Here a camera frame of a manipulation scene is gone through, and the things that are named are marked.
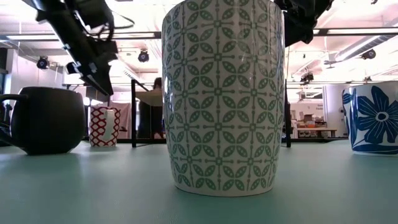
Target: mug handle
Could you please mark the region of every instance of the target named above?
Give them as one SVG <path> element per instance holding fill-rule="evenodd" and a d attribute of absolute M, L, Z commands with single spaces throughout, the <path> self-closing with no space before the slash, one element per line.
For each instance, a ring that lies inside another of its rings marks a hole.
<path fill-rule="evenodd" d="M 27 99 L 28 99 L 27 95 L 18 95 L 18 94 L 0 95 L 0 103 L 2 103 L 4 100 L 25 101 Z M 2 129 L 0 129 L 0 140 L 4 141 L 7 144 L 13 145 L 13 146 L 23 147 L 21 142 L 13 139 L 10 135 L 5 133 Z"/>
<path fill-rule="evenodd" d="M 113 126 L 114 126 L 114 110 L 106 110 L 104 113 L 106 125 L 105 132 L 103 134 L 103 141 L 109 141 L 112 138 Z"/>

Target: ceiling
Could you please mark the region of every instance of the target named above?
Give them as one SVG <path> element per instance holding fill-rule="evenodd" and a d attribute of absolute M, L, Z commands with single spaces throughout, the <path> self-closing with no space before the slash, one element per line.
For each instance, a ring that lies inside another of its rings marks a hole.
<path fill-rule="evenodd" d="M 118 14 L 132 19 L 136 25 L 121 32 L 160 31 L 166 13 L 181 0 L 134 0 L 116 2 L 107 0 L 109 7 Z M 318 28 L 332 27 L 382 27 L 390 26 L 391 21 L 398 26 L 398 2 L 371 0 L 335 0 L 333 7 L 325 12 L 318 21 Z M 114 15 L 116 24 L 124 26 L 128 21 Z M 21 0 L 0 0 L 0 34 L 52 33 L 48 24 L 35 21 L 35 10 Z M 334 61 L 336 54 L 353 44 L 363 42 L 371 37 L 315 37 L 310 44 L 297 43 L 285 52 L 285 72 L 289 82 L 300 81 L 307 73 L 314 74 L 315 82 L 361 81 L 371 76 L 372 80 L 398 79 L 398 37 L 375 46 L 377 53 L 374 59 L 363 60 L 358 57 L 324 65 L 325 61 Z M 37 58 L 48 55 L 49 60 L 65 65 L 71 58 L 61 50 L 60 42 L 6 42 L 7 47 L 17 48 L 25 57 Z M 118 41 L 119 56 L 131 70 L 134 70 L 140 81 L 152 83 L 160 77 L 161 40 L 126 40 Z M 137 57 L 141 49 L 147 49 L 150 60 L 140 63 Z M 301 90 L 300 85 L 290 85 L 290 95 Z M 311 85 L 305 91 L 320 91 L 321 85 Z M 116 86 L 116 91 L 128 91 L 128 87 Z"/>

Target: black pole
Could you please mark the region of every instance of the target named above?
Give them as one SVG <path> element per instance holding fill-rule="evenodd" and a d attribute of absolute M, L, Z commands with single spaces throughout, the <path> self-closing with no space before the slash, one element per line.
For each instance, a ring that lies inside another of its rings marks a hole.
<path fill-rule="evenodd" d="M 287 99 L 287 80 L 285 80 L 285 130 L 286 130 L 286 147 L 292 146 L 290 134 L 292 132 L 292 120 L 290 117 L 290 103 Z"/>
<path fill-rule="evenodd" d="M 137 130 L 136 130 L 136 80 L 131 80 L 131 147 L 137 147 Z"/>

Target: dark gray mug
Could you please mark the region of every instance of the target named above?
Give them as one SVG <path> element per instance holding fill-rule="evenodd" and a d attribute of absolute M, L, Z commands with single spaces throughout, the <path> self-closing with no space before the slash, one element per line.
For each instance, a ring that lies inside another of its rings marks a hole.
<path fill-rule="evenodd" d="M 70 90 L 25 87 L 19 94 L 0 95 L 0 102 L 16 100 L 10 133 L 0 130 L 0 140 L 29 155 L 66 153 L 85 132 L 83 98 Z"/>

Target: blue flower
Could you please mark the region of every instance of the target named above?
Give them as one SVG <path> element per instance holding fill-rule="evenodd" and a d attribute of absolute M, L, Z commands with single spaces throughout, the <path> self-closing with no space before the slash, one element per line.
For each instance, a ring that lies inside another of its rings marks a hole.
<path fill-rule="evenodd" d="M 365 141 L 373 144 L 383 142 L 384 133 L 387 141 L 394 143 L 398 135 L 398 102 L 389 104 L 388 96 L 378 87 L 372 87 L 373 102 L 366 96 L 358 97 L 358 111 L 366 117 L 358 117 L 358 129 L 368 130 Z"/>

